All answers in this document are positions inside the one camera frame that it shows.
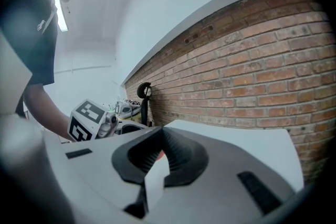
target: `red brick wall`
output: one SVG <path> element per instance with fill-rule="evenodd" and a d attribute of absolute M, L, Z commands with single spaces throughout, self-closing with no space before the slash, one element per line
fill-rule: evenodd
<path fill-rule="evenodd" d="M 154 125 L 286 128 L 306 180 L 321 171 L 336 113 L 334 36 L 315 0 L 243 0 L 176 37 L 125 84 L 153 86 Z"/>

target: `person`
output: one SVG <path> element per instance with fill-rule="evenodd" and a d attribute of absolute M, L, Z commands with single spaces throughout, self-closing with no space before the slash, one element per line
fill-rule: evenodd
<path fill-rule="evenodd" d="M 32 116 L 45 128 L 71 139 L 69 117 L 45 92 L 54 83 L 54 57 L 57 40 L 57 13 L 54 0 L 3 0 L 0 28 L 32 77 L 16 108 L 25 117 L 23 101 Z"/>

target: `fluorescent light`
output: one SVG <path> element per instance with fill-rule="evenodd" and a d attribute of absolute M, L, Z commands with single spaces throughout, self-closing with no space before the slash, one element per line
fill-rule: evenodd
<path fill-rule="evenodd" d="M 55 6 L 57 7 L 58 26 L 62 32 L 66 32 L 68 31 L 68 26 L 65 22 L 60 0 L 55 0 Z"/>

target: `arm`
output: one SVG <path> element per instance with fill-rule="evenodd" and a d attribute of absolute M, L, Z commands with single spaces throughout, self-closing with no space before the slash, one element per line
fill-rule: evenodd
<path fill-rule="evenodd" d="M 45 128 L 72 141 L 67 133 L 69 117 L 55 106 L 42 84 L 27 86 L 24 101 L 33 117 Z"/>

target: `dark t-shirt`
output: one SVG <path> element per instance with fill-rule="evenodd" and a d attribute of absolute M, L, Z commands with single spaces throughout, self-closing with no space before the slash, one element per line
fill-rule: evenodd
<path fill-rule="evenodd" d="M 53 18 L 45 28 L 52 14 Z M 54 82 L 57 20 L 53 0 L 5 0 L 2 4 L 0 27 L 9 44 L 33 74 L 28 85 Z M 23 98 L 16 113 L 24 116 Z"/>

